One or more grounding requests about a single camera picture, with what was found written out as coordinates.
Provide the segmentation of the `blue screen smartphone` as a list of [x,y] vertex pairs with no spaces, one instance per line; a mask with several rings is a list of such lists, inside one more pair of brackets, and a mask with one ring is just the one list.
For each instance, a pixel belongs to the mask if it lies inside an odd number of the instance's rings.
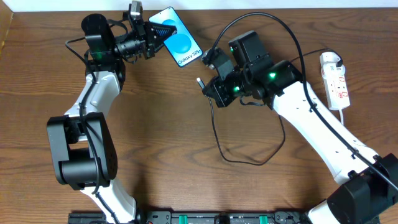
[[151,16],[149,21],[176,27],[177,33],[169,37],[164,44],[179,67],[184,67],[202,56],[202,49],[173,7]]

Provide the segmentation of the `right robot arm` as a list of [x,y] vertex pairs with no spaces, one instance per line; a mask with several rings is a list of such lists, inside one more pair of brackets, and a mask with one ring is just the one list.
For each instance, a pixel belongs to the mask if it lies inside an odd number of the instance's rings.
[[250,31],[222,49],[205,52],[217,76],[202,85],[218,107],[252,96],[285,118],[317,151],[338,188],[307,212],[309,223],[368,223],[397,203],[397,158],[384,157],[351,134],[318,99],[304,74],[288,60],[274,63]]

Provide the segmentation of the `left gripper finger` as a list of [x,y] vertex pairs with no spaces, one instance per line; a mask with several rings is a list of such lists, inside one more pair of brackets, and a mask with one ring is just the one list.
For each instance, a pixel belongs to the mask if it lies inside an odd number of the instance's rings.
[[158,24],[155,22],[148,22],[147,24],[156,36],[171,36],[177,33],[177,28],[173,25]]
[[156,36],[154,37],[154,52],[157,53],[165,45],[164,42],[175,34],[177,34],[176,30],[163,33],[157,32]]

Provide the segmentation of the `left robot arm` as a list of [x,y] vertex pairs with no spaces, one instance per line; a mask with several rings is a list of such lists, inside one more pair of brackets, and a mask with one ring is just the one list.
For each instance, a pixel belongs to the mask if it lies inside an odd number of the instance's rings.
[[128,12],[123,21],[90,14],[81,28],[89,46],[80,57],[85,65],[85,86],[64,115],[47,121],[56,179],[99,206],[103,213],[96,223],[147,223],[145,213],[116,177],[118,157],[106,116],[123,88],[125,64],[135,63],[139,57],[152,58],[177,29],[146,22],[142,15]]

